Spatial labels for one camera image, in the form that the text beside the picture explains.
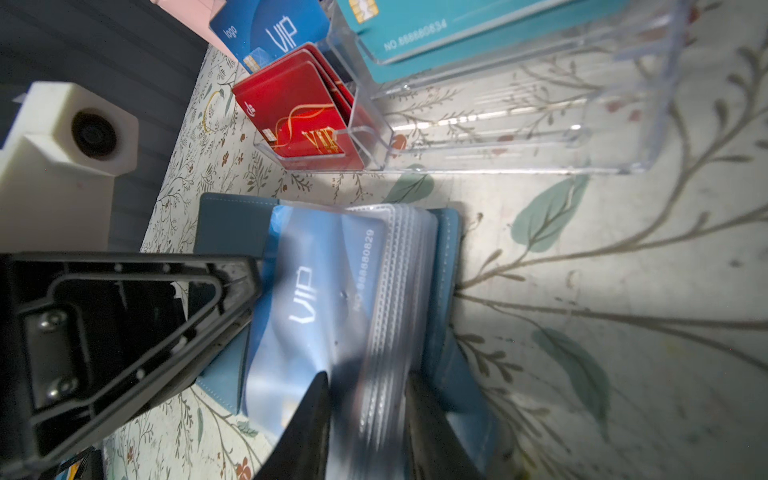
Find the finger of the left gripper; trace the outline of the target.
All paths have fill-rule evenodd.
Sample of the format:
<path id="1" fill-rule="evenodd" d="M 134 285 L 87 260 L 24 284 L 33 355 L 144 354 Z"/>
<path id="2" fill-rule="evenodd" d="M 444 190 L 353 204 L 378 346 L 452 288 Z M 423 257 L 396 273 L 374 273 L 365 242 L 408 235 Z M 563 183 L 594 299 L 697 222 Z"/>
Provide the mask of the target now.
<path id="1" fill-rule="evenodd" d="M 246 255 L 1 257 L 1 475 L 29 479 L 189 387 L 262 291 Z"/>

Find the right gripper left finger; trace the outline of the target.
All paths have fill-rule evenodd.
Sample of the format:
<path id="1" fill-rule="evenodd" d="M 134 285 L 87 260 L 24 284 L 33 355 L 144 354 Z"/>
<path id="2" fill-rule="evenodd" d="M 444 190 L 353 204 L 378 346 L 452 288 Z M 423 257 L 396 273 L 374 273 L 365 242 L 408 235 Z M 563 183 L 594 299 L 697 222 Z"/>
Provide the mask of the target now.
<path id="1" fill-rule="evenodd" d="M 318 373 L 255 480 L 323 480 L 331 428 L 331 394 L 326 372 Z"/>

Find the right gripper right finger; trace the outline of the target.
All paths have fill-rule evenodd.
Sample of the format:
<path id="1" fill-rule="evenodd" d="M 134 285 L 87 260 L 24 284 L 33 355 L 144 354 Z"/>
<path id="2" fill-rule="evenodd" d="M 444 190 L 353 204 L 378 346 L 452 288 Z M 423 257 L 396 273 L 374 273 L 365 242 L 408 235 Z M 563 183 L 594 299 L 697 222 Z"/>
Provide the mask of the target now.
<path id="1" fill-rule="evenodd" d="M 483 479 L 460 444 L 433 391 L 419 373 L 409 373 L 405 398 L 405 437 L 411 478 Z"/>

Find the light blue VIP wallet card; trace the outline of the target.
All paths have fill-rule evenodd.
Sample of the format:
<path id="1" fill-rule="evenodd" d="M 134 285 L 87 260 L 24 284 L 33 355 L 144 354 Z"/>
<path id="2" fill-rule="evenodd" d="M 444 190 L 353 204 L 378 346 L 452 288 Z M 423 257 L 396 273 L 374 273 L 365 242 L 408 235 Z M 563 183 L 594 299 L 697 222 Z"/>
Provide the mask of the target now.
<path id="1" fill-rule="evenodd" d="M 333 417 L 354 415 L 370 360 L 389 225 L 379 214 L 281 205 L 265 247 L 266 292 L 254 312 L 242 407 L 278 438 L 314 377 L 329 378 Z"/>

